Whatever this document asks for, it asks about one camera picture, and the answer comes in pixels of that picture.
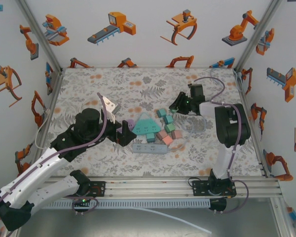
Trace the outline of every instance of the table surface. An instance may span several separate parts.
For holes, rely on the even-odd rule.
[[[157,109],[165,108],[174,102],[180,91],[189,94],[188,83],[209,75],[220,78],[226,85],[223,94],[216,101],[241,103],[235,86],[233,72],[230,69],[148,69],[148,68],[88,68],[66,69],[62,81],[46,144],[64,132],[68,124],[73,124],[75,115],[84,108],[101,109],[101,101],[96,93],[100,92],[109,99],[117,101],[121,109],[115,115],[116,120],[138,120],[143,112],[153,118],[161,128],[164,121],[156,116]],[[206,99],[218,93],[222,86],[212,79],[198,81],[203,85]],[[204,128],[201,116],[174,114],[176,130],[182,130],[182,123],[190,119],[196,131]],[[147,143],[146,136],[139,135],[128,146],[106,139],[101,144],[88,149],[56,175],[68,175],[80,169],[89,176],[207,176],[213,168],[219,142],[216,136],[214,118],[206,118],[206,131],[196,132],[187,144],[176,152],[165,155],[134,154],[133,143]],[[169,148],[180,147],[188,136],[183,131],[183,138],[174,140]],[[232,175],[260,176],[259,163],[252,139],[248,139],[234,161]]]

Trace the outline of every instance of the green triangular power strip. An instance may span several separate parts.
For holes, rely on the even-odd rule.
[[[160,126],[147,113],[142,113],[142,115],[140,115],[133,129],[133,133],[135,133],[136,135],[144,135],[144,134],[156,133],[160,131],[161,131]]]

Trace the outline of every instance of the black mounting plate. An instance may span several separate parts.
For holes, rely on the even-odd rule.
[[[192,187],[193,187],[193,195],[194,196],[216,196],[214,193],[209,191],[209,183],[208,180],[193,180],[192,181]],[[236,188],[233,183],[230,182],[228,186],[217,196],[222,197],[231,197],[237,195]]]
[[[104,197],[105,194],[105,181],[90,181],[89,193],[86,197]],[[78,197],[77,194],[70,195],[71,197]]]

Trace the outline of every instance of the teal block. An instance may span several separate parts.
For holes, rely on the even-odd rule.
[[[167,115],[167,116],[163,117],[163,120],[166,124],[173,123],[173,118],[171,115]]]
[[[147,139],[148,143],[156,141],[154,133],[147,133],[146,134],[146,139]]]
[[[157,110],[157,115],[159,118],[162,118],[167,115],[167,112],[165,109],[160,109],[160,110]]]
[[[176,128],[174,127],[173,123],[167,124],[164,126],[164,129],[167,131],[167,133],[170,133],[174,130],[176,130]]]

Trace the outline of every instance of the pink block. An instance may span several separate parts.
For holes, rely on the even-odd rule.
[[[180,138],[183,137],[183,136],[182,136],[182,133],[181,133],[180,130],[172,131],[172,132],[171,132],[171,135],[172,135],[172,138],[173,138],[173,139],[180,139]]]
[[[162,131],[157,133],[157,137],[159,138],[159,140],[162,140],[166,136],[168,136],[168,133],[165,130],[162,130]]]
[[[169,146],[171,143],[173,143],[173,139],[169,136],[169,135],[167,135],[165,138],[163,138],[162,139],[163,140],[163,142],[167,145],[167,146]]]

